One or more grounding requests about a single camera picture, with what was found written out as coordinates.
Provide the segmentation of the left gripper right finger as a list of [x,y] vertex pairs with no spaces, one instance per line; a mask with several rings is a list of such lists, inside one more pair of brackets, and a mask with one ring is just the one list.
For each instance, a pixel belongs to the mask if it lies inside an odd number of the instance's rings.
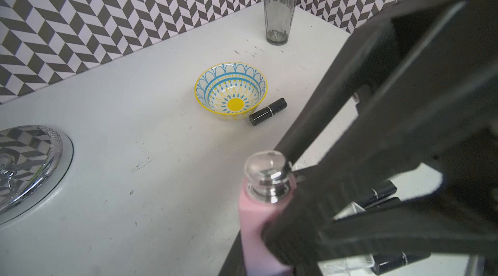
[[358,117],[263,229],[286,265],[340,259],[320,239],[334,216],[388,178],[427,164],[433,193],[393,207],[385,229],[426,252],[497,261],[497,0],[403,0],[355,29],[276,146],[295,162],[357,93]]

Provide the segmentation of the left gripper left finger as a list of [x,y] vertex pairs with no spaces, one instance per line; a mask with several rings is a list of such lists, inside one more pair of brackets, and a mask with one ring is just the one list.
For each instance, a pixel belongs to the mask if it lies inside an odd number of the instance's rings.
[[243,247],[238,233],[218,276],[243,276]]

